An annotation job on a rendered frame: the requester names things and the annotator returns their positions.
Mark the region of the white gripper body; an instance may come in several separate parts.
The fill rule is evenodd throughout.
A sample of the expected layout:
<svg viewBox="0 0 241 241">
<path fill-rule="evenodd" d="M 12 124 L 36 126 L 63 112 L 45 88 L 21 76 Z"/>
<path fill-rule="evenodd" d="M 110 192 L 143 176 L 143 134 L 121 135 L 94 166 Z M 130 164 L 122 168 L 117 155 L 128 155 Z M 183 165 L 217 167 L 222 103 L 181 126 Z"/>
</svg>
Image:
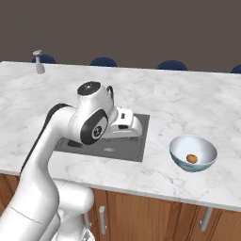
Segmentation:
<svg viewBox="0 0 241 241">
<path fill-rule="evenodd" d="M 142 125 L 134 115 L 120 114 L 106 129 L 104 138 L 140 137 Z"/>
</svg>

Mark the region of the dark grey sink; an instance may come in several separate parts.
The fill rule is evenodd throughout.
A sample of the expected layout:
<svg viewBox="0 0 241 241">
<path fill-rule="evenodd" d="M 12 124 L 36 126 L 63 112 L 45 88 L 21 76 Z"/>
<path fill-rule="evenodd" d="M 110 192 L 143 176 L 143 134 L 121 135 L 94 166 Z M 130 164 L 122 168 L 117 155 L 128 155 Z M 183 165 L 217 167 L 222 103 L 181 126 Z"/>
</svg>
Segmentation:
<svg viewBox="0 0 241 241">
<path fill-rule="evenodd" d="M 90 146 L 83 146 L 78 142 L 62 138 L 56 145 L 56 151 L 141 162 L 150 116 L 136 114 L 136 117 L 142 125 L 142 135 L 140 137 L 101 139 Z"/>
</svg>

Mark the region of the dark faucet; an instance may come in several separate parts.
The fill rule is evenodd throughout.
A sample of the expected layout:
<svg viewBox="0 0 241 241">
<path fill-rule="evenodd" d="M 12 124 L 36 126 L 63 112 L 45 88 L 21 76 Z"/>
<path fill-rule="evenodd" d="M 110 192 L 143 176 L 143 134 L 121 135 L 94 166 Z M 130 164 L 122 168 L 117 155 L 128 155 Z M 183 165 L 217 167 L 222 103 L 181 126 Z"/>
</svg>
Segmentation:
<svg viewBox="0 0 241 241">
<path fill-rule="evenodd" d="M 114 103 L 114 90 L 113 90 L 112 86 L 107 86 L 106 91 L 110 94 L 110 97 Z"/>
</svg>

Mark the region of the orange tangerine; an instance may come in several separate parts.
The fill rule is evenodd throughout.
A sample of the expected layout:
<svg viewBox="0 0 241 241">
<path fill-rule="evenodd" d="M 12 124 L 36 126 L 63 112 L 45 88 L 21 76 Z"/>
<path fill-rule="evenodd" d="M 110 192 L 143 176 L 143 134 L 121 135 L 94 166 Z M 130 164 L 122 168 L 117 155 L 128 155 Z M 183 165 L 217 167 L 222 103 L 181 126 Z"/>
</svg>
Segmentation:
<svg viewBox="0 0 241 241">
<path fill-rule="evenodd" d="M 198 161 L 198 157 L 194 154 L 188 154 L 186 160 L 191 164 L 195 164 Z"/>
</svg>

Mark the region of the pale blue bowl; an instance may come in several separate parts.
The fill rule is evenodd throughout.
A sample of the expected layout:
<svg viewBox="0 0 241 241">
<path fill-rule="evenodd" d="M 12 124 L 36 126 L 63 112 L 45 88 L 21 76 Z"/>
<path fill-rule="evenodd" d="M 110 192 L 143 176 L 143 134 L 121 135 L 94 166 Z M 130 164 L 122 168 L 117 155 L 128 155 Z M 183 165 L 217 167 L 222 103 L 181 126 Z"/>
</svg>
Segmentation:
<svg viewBox="0 0 241 241">
<path fill-rule="evenodd" d="M 199 172 L 211 167 L 217 159 L 217 149 L 208 140 L 192 135 L 175 137 L 169 144 L 169 153 L 177 166 L 184 171 Z M 198 157 L 195 164 L 186 160 L 188 154 Z"/>
</svg>

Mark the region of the wooden cabinet door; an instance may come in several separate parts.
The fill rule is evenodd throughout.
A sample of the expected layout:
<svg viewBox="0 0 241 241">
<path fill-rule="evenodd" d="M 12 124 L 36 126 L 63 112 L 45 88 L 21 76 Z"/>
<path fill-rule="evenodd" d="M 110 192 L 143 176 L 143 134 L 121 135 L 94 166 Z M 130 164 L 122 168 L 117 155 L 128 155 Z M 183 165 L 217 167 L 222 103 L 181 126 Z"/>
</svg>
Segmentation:
<svg viewBox="0 0 241 241">
<path fill-rule="evenodd" d="M 0 174 L 0 216 L 13 197 L 20 178 L 16 175 Z"/>
<path fill-rule="evenodd" d="M 176 201 L 94 191 L 94 234 L 97 241 L 175 241 L 182 207 Z M 101 233 L 99 208 L 105 206 L 106 233 Z"/>
<path fill-rule="evenodd" d="M 195 206 L 184 241 L 241 241 L 241 212 L 214 208 L 206 230 L 200 229 L 205 207 Z"/>
</svg>

